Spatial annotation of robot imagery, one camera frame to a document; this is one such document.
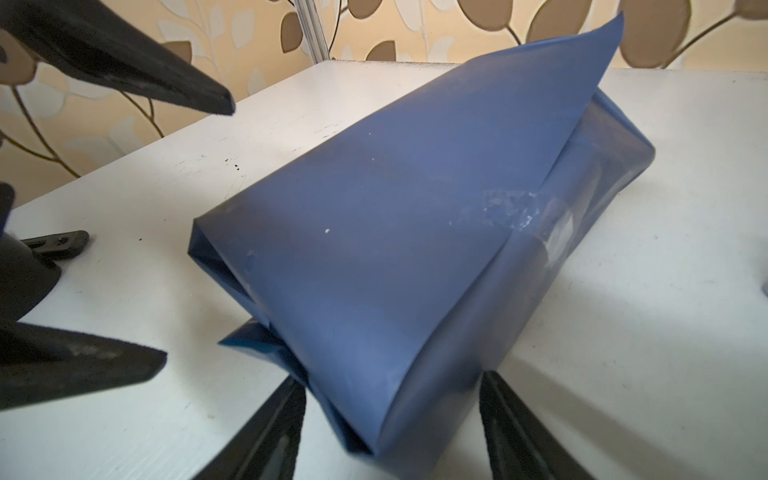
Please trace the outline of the light blue wrapping paper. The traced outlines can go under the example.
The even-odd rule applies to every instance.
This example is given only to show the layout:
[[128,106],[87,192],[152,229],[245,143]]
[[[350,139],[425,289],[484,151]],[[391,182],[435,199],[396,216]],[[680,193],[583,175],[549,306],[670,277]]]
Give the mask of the light blue wrapping paper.
[[250,316],[225,344],[307,388],[351,455],[427,477],[652,143],[600,89],[625,18],[473,58],[197,218]]

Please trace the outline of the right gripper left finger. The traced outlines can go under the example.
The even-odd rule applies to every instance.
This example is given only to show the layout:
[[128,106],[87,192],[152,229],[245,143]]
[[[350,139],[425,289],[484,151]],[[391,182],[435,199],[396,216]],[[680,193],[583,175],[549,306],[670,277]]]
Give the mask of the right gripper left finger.
[[305,388],[286,378],[196,478],[291,480],[305,411]]

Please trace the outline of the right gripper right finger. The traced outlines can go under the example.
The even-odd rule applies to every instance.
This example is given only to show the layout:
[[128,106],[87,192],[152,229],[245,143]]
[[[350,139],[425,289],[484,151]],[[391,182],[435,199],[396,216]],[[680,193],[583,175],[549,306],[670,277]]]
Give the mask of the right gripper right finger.
[[479,411],[493,479],[593,479],[495,371],[482,374]]

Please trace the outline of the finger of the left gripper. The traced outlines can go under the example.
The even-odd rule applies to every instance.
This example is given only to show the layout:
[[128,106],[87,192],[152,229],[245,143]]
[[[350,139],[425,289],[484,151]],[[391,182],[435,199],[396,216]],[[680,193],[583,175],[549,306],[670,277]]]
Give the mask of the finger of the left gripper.
[[216,115],[230,91],[100,1],[3,1],[1,27],[64,74]]
[[25,323],[1,326],[1,409],[142,383],[167,353],[117,339]]

